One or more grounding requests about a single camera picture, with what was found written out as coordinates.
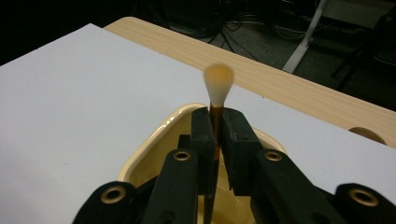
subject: screw hole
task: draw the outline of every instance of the screw hole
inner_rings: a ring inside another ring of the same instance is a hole
[[[177,161],[187,161],[190,157],[191,154],[188,151],[178,151],[174,153],[174,159]]]
[[[121,186],[110,187],[101,195],[102,203],[117,203],[125,197],[125,188]]]
[[[282,155],[277,152],[274,152],[274,151],[265,152],[264,156],[269,161],[281,161],[282,160]]]
[[[376,207],[378,205],[378,199],[371,192],[364,189],[350,189],[349,196],[355,202],[369,207]]]

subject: cable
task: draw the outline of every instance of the cable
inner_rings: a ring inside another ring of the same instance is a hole
[[[194,38],[194,39],[204,39],[204,38],[208,38],[210,36],[217,35],[216,31],[208,31],[208,30],[201,30],[201,31],[197,31],[195,33],[186,33],[184,31],[173,29],[173,28],[170,28],[169,30],[175,31],[181,35],[186,35],[186,36]]]
[[[227,46],[230,48],[230,50],[235,53],[235,50],[233,50],[233,47],[231,47],[230,42],[228,42],[227,36],[225,36],[225,34],[221,31],[221,36],[224,38],[225,43],[227,44]]]
[[[239,21],[238,24],[236,25],[236,28],[231,29],[230,27],[228,27],[227,22],[224,23],[224,26],[231,32],[237,31],[241,27],[241,25],[242,25],[242,22]]]
[[[209,41],[207,41],[207,44],[212,43],[216,39],[216,37],[218,37],[218,35],[219,35],[219,33],[213,35],[213,37]]]
[[[258,25],[266,25],[266,24],[263,23],[263,22],[257,22],[257,21],[240,21],[240,23],[241,23],[241,24],[242,24],[242,23],[250,23],[250,24],[258,24]],[[295,31],[295,30],[291,30],[291,29],[289,29],[289,28],[285,28],[285,27],[278,26],[278,25],[275,25],[274,27],[276,28],[276,32],[278,33],[278,35],[279,35],[280,37],[282,37],[282,38],[285,38],[285,39],[298,39],[298,38],[303,37],[303,36],[305,35],[305,33],[306,33],[306,31]],[[299,34],[302,34],[302,35],[299,35],[299,36],[296,36],[296,37],[286,37],[286,36],[283,36],[283,35],[278,31],[278,29],[287,30],[287,31],[294,32],[294,33],[299,33]]]
[[[329,28],[329,27],[333,26],[333,25],[336,24],[336,23],[337,23],[337,21],[334,21],[334,22],[330,23],[329,25],[323,25],[322,27],[320,27],[320,28],[318,28],[318,29],[315,29],[315,32],[320,31],[320,30],[323,30],[323,29],[326,29],[326,28]],[[288,28],[285,28],[285,27],[278,26],[278,25],[275,25],[275,28],[276,28],[277,34],[278,34],[280,37],[284,38],[284,39],[299,39],[299,38],[305,36],[305,33],[306,33],[306,31],[295,31],[295,30],[291,30],[291,29],[288,29]],[[278,29],[287,30],[287,31],[294,32],[294,33],[299,33],[299,34],[302,34],[302,35],[298,35],[298,36],[295,36],[295,37],[283,36],[283,35],[279,32]]]
[[[224,39],[223,42],[221,43],[221,46],[220,46],[221,49],[224,47],[224,44],[225,44],[225,39]]]
[[[231,38],[231,40],[239,47],[241,47],[244,51],[246,51],[254,60],[256,60],[257,62],[259,61],[249,50],[245,49],[242,45],[240,45],[238,42],[236,42],[233,37],[224,30],[224,32]]]

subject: brush bristles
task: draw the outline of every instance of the brush bristles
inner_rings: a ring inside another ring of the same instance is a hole
[[[225,64],[214,64],[204,71],[204,80],[210,104],[224,106],[224,101],[233,85],[233,69]]]

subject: white desk leg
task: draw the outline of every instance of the white desk leg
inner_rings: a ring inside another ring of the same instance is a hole
[[[321,0],[317,10],[315,11],[314,18],[312,18],[311,23],[309,24],[308,30],[305,33],[305,37],[297,49],[291,54],[289,60],[286,62],[285,66],[283,66],[282,70],[285,72],[293,73],[301,59],[304,57],[306,51],[309,48],[310,43],[312,42],[312,34],[317,28],[319,19],[323,13],[324,8],[329,0]]]

